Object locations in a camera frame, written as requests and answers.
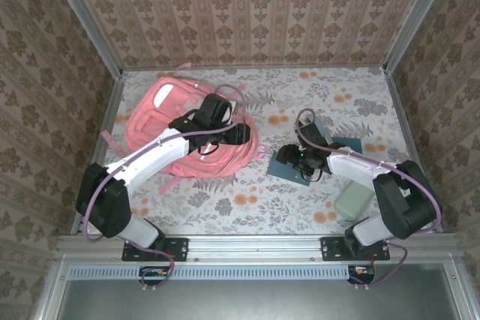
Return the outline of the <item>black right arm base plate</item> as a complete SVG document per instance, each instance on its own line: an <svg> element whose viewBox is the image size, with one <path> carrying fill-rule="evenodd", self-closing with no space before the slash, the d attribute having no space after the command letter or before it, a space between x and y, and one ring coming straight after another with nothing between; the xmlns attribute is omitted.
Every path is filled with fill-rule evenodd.
<svg viewBox="0 0 480 320"><path fill-rule="evenodd" d="M320 238L322 260L333 261L387 261L389 248L385 241L365 246L353 238L344 236Z"/></svg>

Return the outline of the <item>pale green pencil case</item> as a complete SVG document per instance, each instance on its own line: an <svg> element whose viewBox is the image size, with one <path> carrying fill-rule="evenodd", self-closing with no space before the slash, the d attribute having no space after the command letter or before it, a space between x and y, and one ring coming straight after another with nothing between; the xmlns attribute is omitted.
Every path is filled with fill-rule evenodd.
<svg viewBox="0 0 480 320"><path fill-rule="evenodd" d="M334 210L345 220L356 220L374 197L368 187L351 181L335 200Z"/></svg>

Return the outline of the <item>pink backpack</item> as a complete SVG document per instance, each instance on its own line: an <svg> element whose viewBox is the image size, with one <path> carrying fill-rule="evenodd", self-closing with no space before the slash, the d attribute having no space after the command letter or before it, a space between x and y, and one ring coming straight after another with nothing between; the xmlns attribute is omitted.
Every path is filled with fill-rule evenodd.
<svg viewBox="0 0 480 320"><path fill-rule="evenodd" d="M224 178L234 175L251 160L258 158L259 135L252 117L245 111L245 102L239 89L234 88L232 94L226 95L221 93L219 85L168 76L161 77L151 86L127 121L124 140L130 154L159 136L172 120L199 108L208 94L218 94L226 100L238 102L238 111L232 119L248 124L252 139L240 146L220 145L210 155L200 155L195 151L157 173L174 178Z"/></svg>

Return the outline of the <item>thin aluminium rear rail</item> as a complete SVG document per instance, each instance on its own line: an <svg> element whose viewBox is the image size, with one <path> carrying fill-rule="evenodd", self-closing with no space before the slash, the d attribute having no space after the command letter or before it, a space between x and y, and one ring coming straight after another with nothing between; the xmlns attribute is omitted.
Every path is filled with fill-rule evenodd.
<svg viewBox="0 0 480 320"><path fill-rule="evenodd" d="M125 67L122 72L131 71L170 71L176 70L177 67ZM231 65L193 65L183 70L240 70L240 69L294 69L294 68L371 68L380 67L384 68L384 64L231 64Z"/></svg>

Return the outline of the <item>long aluminium mounting rail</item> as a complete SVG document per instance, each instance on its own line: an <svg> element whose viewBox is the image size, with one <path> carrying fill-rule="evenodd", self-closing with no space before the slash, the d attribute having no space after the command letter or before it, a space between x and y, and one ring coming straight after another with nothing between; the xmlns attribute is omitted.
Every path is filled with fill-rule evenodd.
<svg viewBox="0 0 480 320"><path fill-rule="evenodd" d="M193 264L232 263L319 263L328 251L331 235L188 235L186 262ZM413 235L406 240L393 240L389 245L390 262L408 251L406 262L441 263L461 258L454 235L445 233ZM90 244L80 235L61 236L54 259L79 263L106 264L122 258L124 242L106 239Z"/></svg>

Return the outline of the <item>aluminium side rail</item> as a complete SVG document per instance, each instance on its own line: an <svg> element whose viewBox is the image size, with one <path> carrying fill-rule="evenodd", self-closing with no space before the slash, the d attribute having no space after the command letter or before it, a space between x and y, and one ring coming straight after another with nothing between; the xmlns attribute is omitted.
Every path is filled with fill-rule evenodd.
<svg viewBox="0 0 480 320"><path fill-rule="evenodd" d="M113 83L112 92L109 96L109 101L105 110L105 114L103 117L102 124L100 126L99 135L95 144L95 150L91 157L91 163L103 163L108 144L107 141L104 140L101 133L104 130L107 130L109 133L112 132L115 119L117 116L117 112L119 109L119 104L122 101L122 95L125 87L125 73L122 72L120 77L116 78Z"/></svg>
<svg viewBox="0 0 480 320"><path fill-rule="evenodd" d="M389 93L392 98L392 103L394 105L394 108L397 114L398 122L400 124L400 128L402 131L403 139L405 141L406 149L409 154L409 157L419 165L421 170L424 170L422 166L422 161L419 157L419 153L416 148L416 144L413 139L412 132L410 130L406 113L401 103L401 97L395 85L394 78L392 74L389 73L386 69L382 69L382 70L383 70L383 73L385 74L385 80L389 89Z"/></svg>

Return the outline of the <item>aluminium corner frame post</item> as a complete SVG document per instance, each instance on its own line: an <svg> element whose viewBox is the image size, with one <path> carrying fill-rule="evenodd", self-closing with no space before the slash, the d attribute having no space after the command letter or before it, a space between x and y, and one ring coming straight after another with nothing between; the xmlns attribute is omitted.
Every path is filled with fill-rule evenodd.
<svg viewBox="0 0 480 320"><path fill-rule="evenodd" d="M385 58L383 67L387 75L390 76L395 71L433 2L434 0L415 0L413 2L410 12Z"/></svg>
<svg viewBox="0 0 480 320"><path fill-rule="evenodd" d="M123 66L108 41L107 33L101 29L101 25L95 17L93 7L88 4L87 0L67 1L81 22L89 39L93 43L113 79L118 81L122 77Z"/></svg>

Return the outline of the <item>grey metal panel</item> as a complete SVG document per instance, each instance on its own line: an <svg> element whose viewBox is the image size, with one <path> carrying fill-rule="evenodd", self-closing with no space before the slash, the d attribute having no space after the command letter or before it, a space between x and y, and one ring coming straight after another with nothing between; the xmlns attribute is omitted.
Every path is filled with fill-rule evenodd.
<svg viewBox="0 0 480 320"><path fill-rule="evenodd" d="M58 320L460 320L445 271L404 265L369 289L345 280L69 282Z"/></svg>

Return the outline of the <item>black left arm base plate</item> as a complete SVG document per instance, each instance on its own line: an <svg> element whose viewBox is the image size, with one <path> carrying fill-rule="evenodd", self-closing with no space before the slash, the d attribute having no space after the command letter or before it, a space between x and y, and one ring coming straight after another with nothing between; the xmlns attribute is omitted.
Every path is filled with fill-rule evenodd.
<svg viewBox="0 0 480 320"><path fill-rule="evenodd" d="M189 239L188 238L164 238L155 241L151 246L151 250L160 250L169 254L175 261L185 262L188 256ZM124 243L121 260L124 262L160 262L166 261L167 258L157 253L148 253L144 250Z"/></svg>

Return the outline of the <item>floral patterned table cover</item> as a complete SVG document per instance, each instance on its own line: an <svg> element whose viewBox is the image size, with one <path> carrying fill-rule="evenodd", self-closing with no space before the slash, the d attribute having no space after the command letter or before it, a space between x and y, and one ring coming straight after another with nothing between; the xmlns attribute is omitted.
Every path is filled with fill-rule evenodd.
<svg viewBox="0 0 480 320"><path fill-rule="evenodd" d="M347 222L335 202L348 180L320 176L307 186L267 173L274 153L296 142L294 122L305 108L332 136L357 138L376 160L410 157L397 103L381 67L229 68L177 70L175 76L240 88L259 132L261 157L226 178L180 181L160 191L170 177L157 174L130 201L132 212L168 235L338 234Z"/></svg>

